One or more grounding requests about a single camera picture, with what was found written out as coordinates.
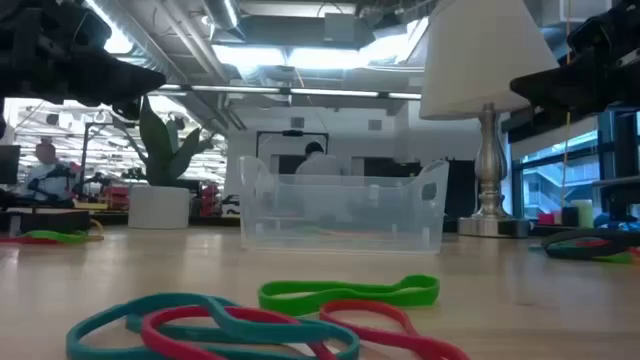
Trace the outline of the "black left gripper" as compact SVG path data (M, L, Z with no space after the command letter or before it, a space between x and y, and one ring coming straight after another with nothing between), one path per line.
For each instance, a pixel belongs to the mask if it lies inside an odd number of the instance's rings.
M140 116L140 98L166 83L162 72L111 56L105 45L111 27L81 1L61 1L57 39L63 49L62 73L69 92L89 104L107 104L130 120Z

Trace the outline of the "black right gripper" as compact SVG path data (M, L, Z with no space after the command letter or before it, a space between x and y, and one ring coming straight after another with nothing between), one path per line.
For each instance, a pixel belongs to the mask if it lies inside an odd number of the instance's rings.
M587 104L596 111L639 107L639 0L621 0L588 18L569 35L580 73L585 76ZM510 89L534 107L570 110L568 67L514 78Z

